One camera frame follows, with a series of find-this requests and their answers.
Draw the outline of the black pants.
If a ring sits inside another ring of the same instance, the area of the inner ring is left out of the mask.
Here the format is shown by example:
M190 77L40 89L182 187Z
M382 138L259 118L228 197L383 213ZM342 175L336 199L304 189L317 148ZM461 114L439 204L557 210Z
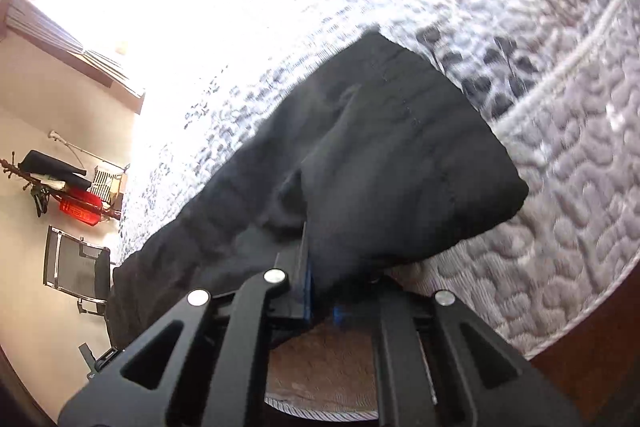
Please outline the black pants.
M306 246L321 309L346 286L511 219L508 152L441 72L377 32L299 83L205 186L114 272L122 349L189 291L238 289Z

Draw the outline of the black mesh folding chair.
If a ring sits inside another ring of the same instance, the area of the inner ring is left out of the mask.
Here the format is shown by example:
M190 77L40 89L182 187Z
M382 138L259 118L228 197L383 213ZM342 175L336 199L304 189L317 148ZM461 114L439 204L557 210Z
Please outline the black mesh folding chair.
M42 283L74 297L79 314L103 317L112 286L111 249L49 225Z

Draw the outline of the red bag on rack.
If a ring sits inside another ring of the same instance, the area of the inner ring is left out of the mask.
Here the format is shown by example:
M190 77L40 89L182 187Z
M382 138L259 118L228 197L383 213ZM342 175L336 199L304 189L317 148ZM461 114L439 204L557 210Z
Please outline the red bag on rack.
M96 194L70 187L58 202L58 209L84 225L94 227L101 221L102 200Z

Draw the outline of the black garment on rack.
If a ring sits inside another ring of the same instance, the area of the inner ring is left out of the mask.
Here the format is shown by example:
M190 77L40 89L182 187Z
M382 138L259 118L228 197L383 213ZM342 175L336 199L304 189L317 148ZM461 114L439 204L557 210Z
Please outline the black garment on rack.
M23 172L41 174L65 182L67 185L88 191L91 182L86 178L87 170L67 164L67 162L47 154L30 150L21 162L17 164Z

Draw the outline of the wooden coat rack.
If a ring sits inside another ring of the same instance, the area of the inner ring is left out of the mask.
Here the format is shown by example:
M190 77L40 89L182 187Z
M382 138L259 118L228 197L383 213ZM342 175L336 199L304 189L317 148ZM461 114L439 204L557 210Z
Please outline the wooden coat rack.
M2 173L5 174L8 178L11 178L11 176L18 176L19 178L25 180L26 185L23 187L24 191L31 187L37 187L38 190L45 191L57 202L60 201L61 197L67 191L55 190L55 188L43 184L40 180L37 180L30 174L24 173L20 168L15 166L13 162L9 162L5 159L1 159L1 170ZM102 204L101 217L105 219L120 220L120 218L122 217L122 212L120 210L114 209L113 207L104 207Z

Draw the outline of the grey quilted floral bedspread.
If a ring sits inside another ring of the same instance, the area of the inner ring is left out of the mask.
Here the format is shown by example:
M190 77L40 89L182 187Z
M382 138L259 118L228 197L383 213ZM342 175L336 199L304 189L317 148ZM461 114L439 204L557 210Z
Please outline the grey quilted floral bedspread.
M505 225L397 271L457 291L526 357L639 262L639 0L202 0L217 28L157 60L122 257L177 216L297 83L368 29L470 98L529 186Z

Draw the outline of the grey window blind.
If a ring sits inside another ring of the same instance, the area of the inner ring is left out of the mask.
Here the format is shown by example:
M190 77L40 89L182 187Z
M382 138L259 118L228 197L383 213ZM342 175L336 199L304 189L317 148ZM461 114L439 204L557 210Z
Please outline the grey window blind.
M134 79L122 58L115 52L100 51L96 46L82 43L61 25L44 14L32 0L10 0L6 22L9 28L19 30L55 51L66 52L98 72L122 85L136 98L144 97L144 87Z

